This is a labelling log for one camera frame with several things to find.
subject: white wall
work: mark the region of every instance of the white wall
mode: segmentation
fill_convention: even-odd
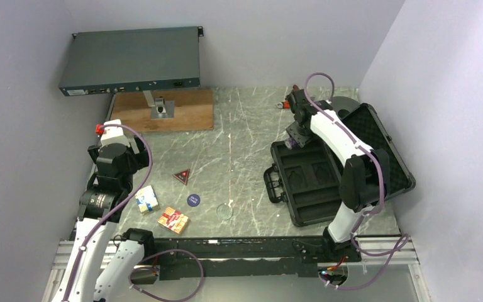
[[[0,301],[41,300],[108,108],[57,89],[75,29],[63,1],[0,0]]]
[[[404,0],[65,2],[80,31],[202,25],[205,86],[302,85],[325,71],[358,87]]]
[[[483,301],[483,1],[407,0],[362,85],[417,178],[395,200],[434,301]]]

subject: marble tabletop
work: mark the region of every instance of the marble tabletop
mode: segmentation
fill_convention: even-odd
[[[127,228],[152,230],[155,237],[258,237],[321,235],[327,223],[304,227],[292,224],[287,205],[273,204],[265,190],[263,173],[271,166],[272,142],[287,138],[293,122],[289,110],[275,104],[284,100],[291,87],[214,87],[214,129],[190,132],[146,133],[153,153],[153,169],[147,181],[152,185],[160,210],[141,214],[135,200],[126,206],[118,233]],[[328,98],[329,89],[309,90],[316,99]],[[339,87],[336,96],[357,99],[356,89]],[[190,169],[187,185],[173,173]],[[134,176],[139,183],[142,169]],[[187,198],[198,194],[201,203],[190,207]],[[222,220],[216,209],[231,204],[232,217]],[[166,207],[187,215],[190,222],[181,235],[157,220]],[[361,226],[360,234],[396,235],[392,203]]]

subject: blue round sticker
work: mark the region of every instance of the blue round sticker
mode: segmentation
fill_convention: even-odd
[[[188,205],[189,206],[198,206],[201,203],[201,198],[197,194],[191,194],[188,196]]]

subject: wooden board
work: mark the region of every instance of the wooden board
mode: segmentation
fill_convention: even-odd
[[[163,96],[175,101],[175,116],[151,120],[151,107],[143,92],[119,93],[114,102],[111,120],[144,133],[151,131],[190,131],[214,128],[213,93],[210,89],[154,91],[155,98]]]

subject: black plastic case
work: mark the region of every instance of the black plastic case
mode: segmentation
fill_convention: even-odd
[[[415,187],[415,178],[371,105],[361,104],[342,121],[363,142],[388,153],[390,190],[386,200]],[[274,163],[264,172],[270,201],[286,202],[291,220],[298,227],[334,219],[341,204],[339,187],[343,167],[323,141],[316,139],[304,148],[292,150],[284,142],[274,142],[271,156]],[[273,180],[275,172],[278,180]]]

